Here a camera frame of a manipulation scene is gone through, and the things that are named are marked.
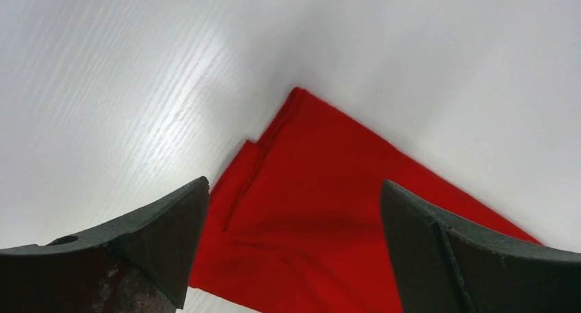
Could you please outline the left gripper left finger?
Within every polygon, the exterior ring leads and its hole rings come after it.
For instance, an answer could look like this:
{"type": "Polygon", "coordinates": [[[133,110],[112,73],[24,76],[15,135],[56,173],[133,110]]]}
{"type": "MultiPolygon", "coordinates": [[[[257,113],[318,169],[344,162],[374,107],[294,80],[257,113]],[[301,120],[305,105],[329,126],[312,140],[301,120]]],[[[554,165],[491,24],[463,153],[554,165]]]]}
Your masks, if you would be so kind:
{"type": "Polygon", "coordinates": [[[206,221],[199,177],[161,199],[47,245],[1,250],[2,312],[175,312],[206,221]]]}

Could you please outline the red t-shirt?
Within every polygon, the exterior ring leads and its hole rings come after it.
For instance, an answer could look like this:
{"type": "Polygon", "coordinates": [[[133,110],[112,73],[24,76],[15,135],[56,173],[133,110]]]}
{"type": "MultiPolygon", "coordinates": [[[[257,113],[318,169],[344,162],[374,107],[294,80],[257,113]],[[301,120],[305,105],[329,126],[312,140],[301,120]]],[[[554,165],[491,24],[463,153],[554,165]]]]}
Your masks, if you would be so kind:
{"type": "Polygon", "coordinates": [[[531,235],[302,88],[210,193],[189,284],[261,312],[401,312],[386,179],[509,236],[531,235]]]}

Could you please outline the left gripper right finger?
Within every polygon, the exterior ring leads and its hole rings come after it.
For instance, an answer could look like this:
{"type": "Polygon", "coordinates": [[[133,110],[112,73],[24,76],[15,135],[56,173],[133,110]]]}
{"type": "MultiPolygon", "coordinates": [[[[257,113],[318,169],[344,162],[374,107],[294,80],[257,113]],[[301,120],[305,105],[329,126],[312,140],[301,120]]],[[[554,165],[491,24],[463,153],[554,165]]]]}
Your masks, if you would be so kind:
{"type": "Polygon", "coordinates": [[[380,211],[405,312],[579,312],[580,254],[501,234],[386,181],[380,211]]]}

